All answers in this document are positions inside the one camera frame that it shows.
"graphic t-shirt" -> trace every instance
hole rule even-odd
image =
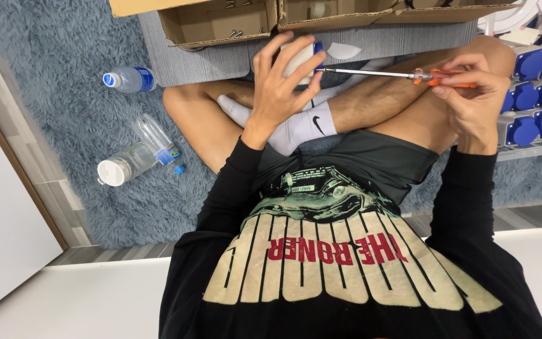
[[[426,245],[335,165],[253,196],[260,153],[238,142],[177,242],[161,338],[542,338],[521,265],[492,241],[495,157],[452,150]]]

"orange screwdriver handle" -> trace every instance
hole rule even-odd
[[[432,75],[432,80],[428,80],[428,85],[438,86],[440,85],[440,79],[448,78],[451,75],[455,75],[459,73],[465,73],[465,71],[443,71],[442,69],[433,69],[432,71],[430,71],[430,74]],[[453,85],[452,87],[476,88],[478,86],[475,83],[464,83],[464,84],[456,84],[456,85]]]

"hand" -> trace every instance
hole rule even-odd
[[[314,36],[302,36],[290,43],[279,53],[273,66],[271,65],[275,52],[293,37],[294,33],[291,31],[281,33],[254,56],[254,103],[252,114],[244,127],[242,141],[255,150],[262,150],[275,128],[300,112],[321,90],[321,72],[317,72],[307,89],[297,95],[294,93],[298,83],[324,61],[323,51],[298,66],[290,77],[284,78],[284,71],[290,60],[311,45],[315,41]]]
[[[457,150],[470,154],[497,152],[497,119],[510,81],[491,73],[482,54],[464,54],[444,64],[450,71],[459,66],[470,66],[466,73],[440,81],[433,93],[450,106],[449,123],[459,135]],[[453,88],[460,83],[475,83],[477,88]]]

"empty plastic bottle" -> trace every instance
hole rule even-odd
[[[152,151],[143,143],[136,143],[115,153],[98,165],[98,182],[120,186],[158,163]]]
[[[185,166],[181,163],[181,151],[150,115],[141,115],[133,122],[132,127],[141,142],[152,151],[161,164],[164,166],[172,164],[177,174],[185,171]]]
[[[104,83],[123,93],[147,92],[156,88],[152,71],[143,67],[116,67],[104,74]]]

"blue fluffy rug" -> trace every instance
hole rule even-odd
[[[149,65],[136,16],[112,18],[107,0],[0,0],[0,53],[26,107],[60,155],[86,208],[90,233],[102,247],[169,241],[194,228],[215,175],[165,113],[162,89],[126,95],[101,81],[114,66]],[[339,81],[326,79],[325,86]],[[101,186],[98,162],[137,142],[130,124],[142,113],[158,119],[184,151],[187,171],[177,176],[156,166],[118,188]],[[303,148],[318,153],[337,140]],[[403,212],[431,208],[442,165],[444,157],[411,192]],[[542,202],[542,157],[499,163],[495,181],[496,206]]]

